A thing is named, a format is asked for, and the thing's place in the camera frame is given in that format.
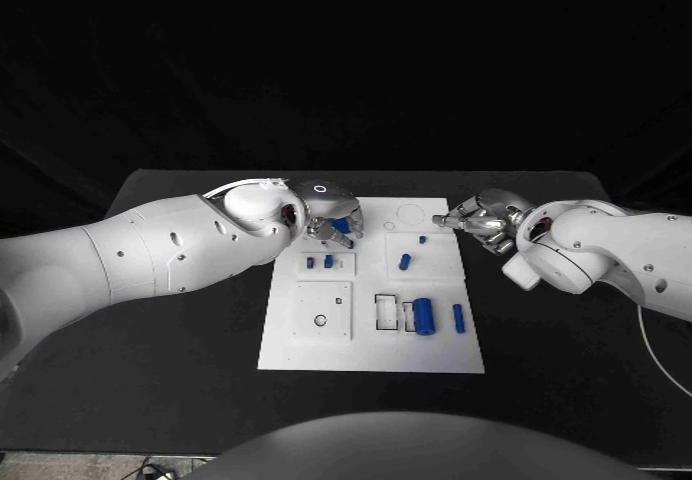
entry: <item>blue block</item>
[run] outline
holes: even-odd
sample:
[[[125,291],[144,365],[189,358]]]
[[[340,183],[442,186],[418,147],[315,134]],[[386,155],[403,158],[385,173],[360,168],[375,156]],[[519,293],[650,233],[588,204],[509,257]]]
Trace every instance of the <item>blue block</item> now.
[[[454,326],[457,328],[457,333],[464,333],[465,326],[464,326],[464,314],[461,313],[461,305],[455,303],[451,308],[454,310]]]
[[[411,255],[405,253],[400,256],[399,270],[408,270],[408,264],[411,263]]]
[[[344,218],[337,218],[331,220],[331,226],[341,232],[350,233],[349,222]]]
[[[432,302],[429,298],[413,300],[413,323],[418,335],[432,335],[435,333],[435,319],[432,318]]]

